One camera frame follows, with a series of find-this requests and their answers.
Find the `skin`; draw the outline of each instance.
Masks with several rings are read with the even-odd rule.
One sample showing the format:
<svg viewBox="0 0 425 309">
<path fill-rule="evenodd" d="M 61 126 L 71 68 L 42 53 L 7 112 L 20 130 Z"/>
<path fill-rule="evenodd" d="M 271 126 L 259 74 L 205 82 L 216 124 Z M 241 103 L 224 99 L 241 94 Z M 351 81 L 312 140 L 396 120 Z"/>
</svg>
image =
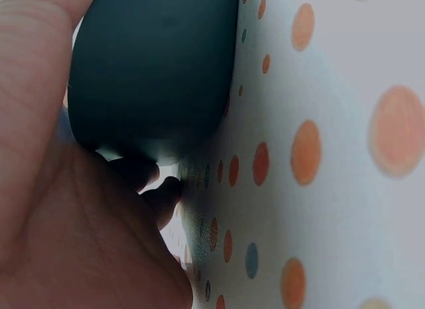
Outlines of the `skin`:
<svg viewBox="0 0 425 309">
<path fill-rule="evenodd" d="M 159 229 L 178 180 L 108 163 L 56 128 L 72 33 L 92 0 L 0 0 L 0 308 L 190 308 Z"/>
</svg>

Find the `polka dot paper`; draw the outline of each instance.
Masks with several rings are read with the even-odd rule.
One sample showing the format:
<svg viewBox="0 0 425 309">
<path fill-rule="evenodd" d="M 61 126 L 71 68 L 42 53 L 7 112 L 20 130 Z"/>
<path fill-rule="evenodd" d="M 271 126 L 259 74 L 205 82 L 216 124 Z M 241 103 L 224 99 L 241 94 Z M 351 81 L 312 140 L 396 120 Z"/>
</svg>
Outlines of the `polka dot paper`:
<svg viewBox="0 0 425 309">
<path fill-rule="evenodd" d="M 240 0 L 228 102 L 164 234 L 194 309 L 425 308 L 422 6 Z"/>
</svg>

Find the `dark green rounded object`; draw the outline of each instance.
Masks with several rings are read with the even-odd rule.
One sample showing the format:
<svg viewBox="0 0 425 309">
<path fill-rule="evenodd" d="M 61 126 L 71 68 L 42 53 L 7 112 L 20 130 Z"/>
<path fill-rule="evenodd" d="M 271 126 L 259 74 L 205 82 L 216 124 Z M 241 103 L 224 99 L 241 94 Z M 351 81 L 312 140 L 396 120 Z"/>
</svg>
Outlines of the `dark green rounded object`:
<svg viewBox="0 0 425 309">
<path fill-rule="evenodd" d="M 237 10 L 238 0 L 95 0 L 72 56 L 76 140 L 161 165 L 205 140 L 228 97 Z"/>
</svg>

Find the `finger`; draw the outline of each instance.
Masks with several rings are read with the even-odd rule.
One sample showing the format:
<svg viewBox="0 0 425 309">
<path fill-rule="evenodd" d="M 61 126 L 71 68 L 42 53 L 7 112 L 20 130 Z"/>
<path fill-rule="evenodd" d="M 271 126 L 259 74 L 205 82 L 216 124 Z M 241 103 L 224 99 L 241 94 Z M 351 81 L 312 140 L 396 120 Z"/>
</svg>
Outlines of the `finger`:
<svg viewBox="0 0 425 309">
<path fill-rule="evenodd" d="M 141 157 L 114 159 L 108 165 L 136 191 L 141 191 L 146 185 L 159 178 L 158 165 L 154 161 Z"/>
<path fill-rule="evenodd" d="M 72 32 L 91 2 L 0 0 L 0 244 L 27 217 L 65 93 Z"/>
<path fill-rule="evenodd" d="M 157 189 L 141 194 L 145 203 L 153 211 L 159 230 L 170 222 L 174 208 L 181 199 L 181 191 L 180 181 L 177 178 L 168 177 Z"/>
</svg>

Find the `blue dot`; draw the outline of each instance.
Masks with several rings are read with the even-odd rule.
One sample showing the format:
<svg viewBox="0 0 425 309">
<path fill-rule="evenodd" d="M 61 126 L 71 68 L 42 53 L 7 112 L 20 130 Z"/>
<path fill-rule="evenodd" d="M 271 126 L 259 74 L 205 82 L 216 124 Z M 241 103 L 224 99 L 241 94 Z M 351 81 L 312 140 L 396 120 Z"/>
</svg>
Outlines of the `blue dot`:
<svg viewBox="0 0 425 309">
<path fill-rule="evenodd" d="M 242 43 L 246 40 L 246 29 L 242 32 Z"/>
<path fill-rule="evenodd" d="M 245 255 L 246 274 L 253 279 L 258 271 L 258 250 L 255 243 L 251 243 L 246 249 Z"/>
<path fill-rule="evenodd" d="M 210 297 L 211 297 L 211 285 L 210 285 L 210 281 L 207 281 L 207 286 L 205 287 L 205 300 L 208 302 L 210 301 Z"/>
</svg>

